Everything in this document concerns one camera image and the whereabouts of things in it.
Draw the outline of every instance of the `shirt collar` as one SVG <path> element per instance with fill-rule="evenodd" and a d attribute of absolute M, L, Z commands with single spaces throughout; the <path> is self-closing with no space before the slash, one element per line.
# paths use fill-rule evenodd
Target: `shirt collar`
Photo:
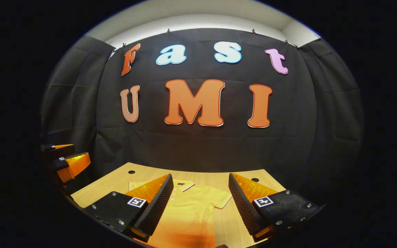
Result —
<path fill-rule="evenodd" d="M 181 192 L 184 192 L 185 190 L 195 185 L 193 181 L 189 181 L 189 180 L 173 179 L 172 182 L 174 183 L 174 188 L 180 190 Z"/>

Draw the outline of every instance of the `wooden table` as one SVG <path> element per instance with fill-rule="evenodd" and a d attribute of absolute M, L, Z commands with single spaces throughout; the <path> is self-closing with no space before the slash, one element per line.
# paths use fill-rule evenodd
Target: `wooden table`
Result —
<path fill-rule="evenodd" d="M 135 171 L 135 173 L 129 174 L 128 171 Z M 123 194 L 127 193 L 129 182 L 147 182 L 168 173 L 172 174 L 173 179 L 191 180 L 196 185 L 208 185 L 230 192 L 228 187 L 229 173 L 227 172 L 202 173 L 174 171 L 126 163 L 101 179 L 73 193 L 71 196 L 79 206 L 87 207 L 112 191 Z M 260 184 L 277 192 L 285 190 L 279 182 L 263 169 L 235 173 L 249 179 L 258 178 Z M 263 241 L 255 243 L 249 235 L 233 198 L 230 199 L 223 209 L 214 209 L 214 229 L 216 245 L 225 244 L 229 248 L 246 248 Z"/>

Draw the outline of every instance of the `yellow shirt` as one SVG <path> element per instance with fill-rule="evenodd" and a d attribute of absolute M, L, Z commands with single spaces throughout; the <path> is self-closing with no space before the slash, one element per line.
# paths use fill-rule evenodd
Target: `yellow shirt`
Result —
<path fill-rule="evenodd" d="M 130 182 L 133 190 L 147 182 Z M 174 189 L 148 244 L 159 248 L 215 248 L 214 207 L 222 209 L 228 192 L 173 179 Z"/>

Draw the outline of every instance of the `light blue letter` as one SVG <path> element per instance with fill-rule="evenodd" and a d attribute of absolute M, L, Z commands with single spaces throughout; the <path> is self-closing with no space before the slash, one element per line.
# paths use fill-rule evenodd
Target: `light blue letter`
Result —
<path fill-rule="evenodd" d="M 220 41 L 214 45 L 214 50 L 218 53 L 214 58 L 220 63 L 237 63 L 241 60 L 241 47 L 235 42 Z"/>
<path fill-rule="evenodd" d="M 185 54 L 185 46 L 182 44 L 174 44 L 168 47 L 165 47 L 160 51 L 162 55 L 160 55 L 156 59 L 156 64 L 158 65 L 166 65 L 169 63 L 182 63 L 186 60 Z"/>

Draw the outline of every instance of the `orange letter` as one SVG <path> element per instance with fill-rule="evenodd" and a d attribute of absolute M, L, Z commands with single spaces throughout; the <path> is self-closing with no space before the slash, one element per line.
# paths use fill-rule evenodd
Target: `orange letter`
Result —
<path fill-rule="evenodd" d="M 128 90 L 120 91 L 120 98 L 122 99 L 122 113 L 127 122 L 136 122 L 139 118 L 139 102 L 137 101 L 137 92 L 139 92 L 139 89 L 139 85 L 134 85 L 130 89 L 133 97 L 133 113 L 128 111 Z"/>
<path fill-rule="evenodd" d="M 134 57 L 136 56 L 135 51 L 139 50 L 139 48 L 140 48 L 140 43 L 138 43 L 128 52 L 125 53 L 125 61 L 123 62 L 122 76 L 130 72 L 131 70 L 130 64 L 134 61 Z"/>
<path fill-rule="evenodd" d="M 267 109 L 272 89 L 261 84 L 253 84 L 249 86 L 249 89 L 254 93 L 254 108 L 252 109 L 252 118 L 247 124 L 249 127 L 269 127 L 271 122 L 267 118 Z"/>
<path fill-rule="evenodd" d="M 170 90 L 170 106 L 167 124 L 180 124 L 183 119 L 179 116 L 179 107 L 189 124 L 192 124 L 202 108 L 202 116 L 197 122 L 202 126 L 221 126 L 223 119 L 220 117 L 220 93 L 225 87 L 225 82 L 220 80 L 206 80 L 203 82 L 195 97 L 184 80 L 170 80 L 165 85 Z"/>

